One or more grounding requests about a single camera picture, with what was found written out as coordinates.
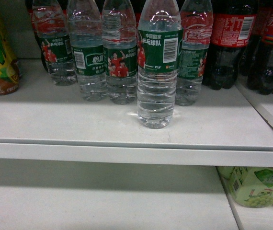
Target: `green bottle label logo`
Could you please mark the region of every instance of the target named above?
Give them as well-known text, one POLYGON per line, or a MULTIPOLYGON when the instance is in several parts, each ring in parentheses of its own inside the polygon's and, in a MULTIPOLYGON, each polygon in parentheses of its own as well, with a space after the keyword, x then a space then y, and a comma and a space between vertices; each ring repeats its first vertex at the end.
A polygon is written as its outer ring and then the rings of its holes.
POLYGON ((40 38, 41 48, 47 63, 61 63, 72 60, 69 36, 40 38))
POLYGON ((156 73, 171 72, 178 68, 182 32, 138 31, 138 66, 156 73))
POLYGON ((130 49, 103 49, 106 75, 125 78, 137 73, 137 46, 130 49))
POLYGON ((182 49, 178 77, 183 79, 197 79, 204 75, 208 49, 182 49))
POLYGON ((76 72, 83 76, 94 76, 104 73, 103 46, 73 46, 73 57, 76 72))

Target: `lower shelf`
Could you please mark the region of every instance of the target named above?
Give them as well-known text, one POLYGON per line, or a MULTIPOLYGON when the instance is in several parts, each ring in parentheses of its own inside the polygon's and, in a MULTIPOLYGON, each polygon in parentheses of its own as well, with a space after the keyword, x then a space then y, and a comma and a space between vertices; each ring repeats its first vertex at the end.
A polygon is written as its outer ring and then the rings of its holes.
POLYGON ((272 230, 273 229, 273 206, 265 208, 247 208, 237 204, 228 191, 228 180, 221 179, 226 190, 229 204, 240 230, 272 230))
POLYGON ((0 229, 238 227, 215 167, 0 159, 0 229))

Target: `clear plastic bottle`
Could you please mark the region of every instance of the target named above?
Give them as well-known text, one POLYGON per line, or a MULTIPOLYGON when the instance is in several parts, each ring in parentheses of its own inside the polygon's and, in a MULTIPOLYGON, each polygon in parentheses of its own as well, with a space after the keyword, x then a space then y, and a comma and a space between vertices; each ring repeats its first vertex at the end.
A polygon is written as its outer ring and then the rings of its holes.
POLYGON ((66 18, 57 0, 34 0, 33 22, 45 57, 48 73, 55 85, 76 82, 66 18))
POLYGON ((182 53, 178 69, 175 104, 194 104, 201 90, 213 26, 210 0, 186 0, 182 6, 182 53))
POLYGON ((87 101, 100 101, 107 95, 107 83, 98 7, 93 0, 69 0, 67 14, 81 95, 87 101))
POLYGON ((176 0, 147 0, 138 25, 137 106, 148 128, 163 128, 172 118, 181 41, 176 0))
POLYGON ((128 104, 137 93, 136 17, 129 0, 106 0, 102 9, 102 40, 108 95, 128 104))

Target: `water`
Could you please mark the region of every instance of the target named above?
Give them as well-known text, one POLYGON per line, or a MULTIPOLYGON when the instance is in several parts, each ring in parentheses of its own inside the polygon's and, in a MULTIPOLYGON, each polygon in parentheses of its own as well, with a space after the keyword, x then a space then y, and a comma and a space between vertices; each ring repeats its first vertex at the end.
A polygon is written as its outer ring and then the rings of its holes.
POLYGON ((107 96, 107 83, 98 7, 91 0, 71 0, 67 12, 80 93, 87 101, 100 101, 107 96))
MULTIPOLYGON (((181 29, 175 1, 147 0, 139 21, 139 30, 170 32, 181 29)), ((137 112, 139 121, 152 129, 167 126, 172 118, 177 83, 177 69, 156 73, 138 68, 137 112)))
POLYGON ((74 84, 74 62, 65 17, 59 3, 56 0, 34 0, 33 11, 37 35, 53 83, 57 86, 74 84))
POLYGON ((102 38, 108 95, 115 104, 132 103, 137 96, 136 34, 131 2, 106 0, 102 10, 102 38))
MULTIPOLYGON (((209 45, 191 45, 188 43, 182 44, 182 52, 189 51, 189 52, 198 52, 200 53, 200 57, 197 57, 196 60, 198 61, 198 64, 200 62, 201 57, 205 57, 207 53, 209 45)), ((182 54, 181 56, 181 63, 185 62, 184 56, 182 54)), ((176 100, 175 103, 177 105, 181 106, 190 106, 194 104, 198 97, 201 90, 201 85, 203 81, 203 75, 201 76, 195 76, 191 79, 186 79, 183 77, 180 77, 180 75, 177 78, 177 86, 176 86, 176 100)))
POLYGON ((186 0, 181 10, 182 53, 175 104, 190 106, 199 96, 210 44, 213 12, 210 0, 186 0))

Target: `printed image of athletes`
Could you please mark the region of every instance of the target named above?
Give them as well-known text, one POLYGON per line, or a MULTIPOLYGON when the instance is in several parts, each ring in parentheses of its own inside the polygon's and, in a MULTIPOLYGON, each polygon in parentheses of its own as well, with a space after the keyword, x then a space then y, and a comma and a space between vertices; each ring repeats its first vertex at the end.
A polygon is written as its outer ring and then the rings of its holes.
POLYGON ((138 41, 137 41, 137 64, 144 68, 146 56, 145 56, 145 50, 143 48, 143 38, 140 32, 138 32, 138 41))
POLYGON ((125 63, 125 54, 120 50, 122 57, 118 57, 116 52, 112 53, 112 57, 108 57, 108 69, 110 76, 124 78, 129 76, 129 69, 125 63))
POLYGON ((51 47, 50 42, 48 42, 46 39, 45 39, 45 42, 42 41, 41 48, 43 51, 44 58, 47 62, 57 62, 57 57, 52 52, 50 47, 51 47))

